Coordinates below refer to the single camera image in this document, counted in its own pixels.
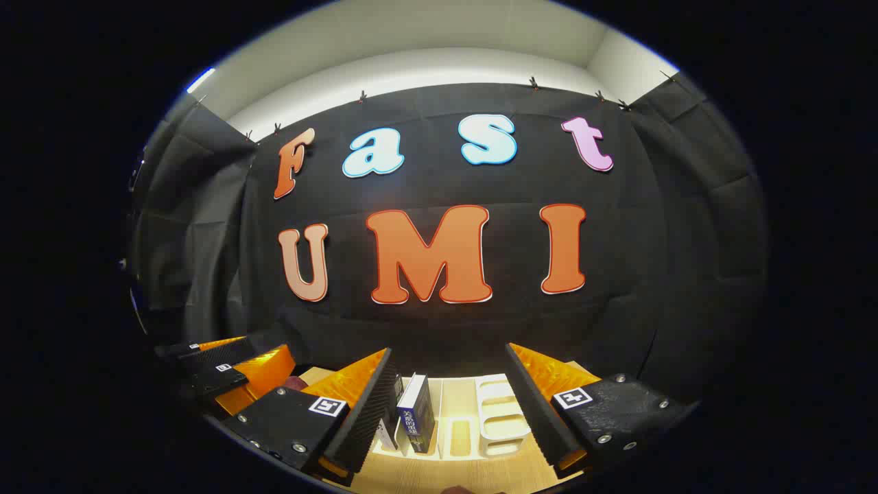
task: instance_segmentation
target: wooden table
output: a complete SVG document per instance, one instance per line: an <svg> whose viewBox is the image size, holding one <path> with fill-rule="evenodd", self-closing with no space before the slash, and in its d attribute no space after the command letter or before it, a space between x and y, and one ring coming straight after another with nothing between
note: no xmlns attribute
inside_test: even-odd
<svg viewBox="0 0 878 494"><path fill-rule="evenodd" d="M576 362L567 365L582 369ZM312 367L300 377L309 385L333 371ZM564 479L570 480L581 472ZM530 494L559 484L555 472L536 446L533 435L515 455L477 461L423 461L369 453L349 488L324 480L356 494L439 494L460 485L474 494Z"/></svg>

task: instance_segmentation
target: blue book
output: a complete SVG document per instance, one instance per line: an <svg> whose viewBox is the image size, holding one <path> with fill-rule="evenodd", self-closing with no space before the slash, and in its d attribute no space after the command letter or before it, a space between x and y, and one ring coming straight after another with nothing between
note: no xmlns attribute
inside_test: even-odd
<svg viewBox="0 0 878 494"><path fill-rule="evenodd" d="M412 448L416 453L426 453L430 449L435 427L433 404L430 402L430 387L426 375L412 376L396 408Z"/></svg>

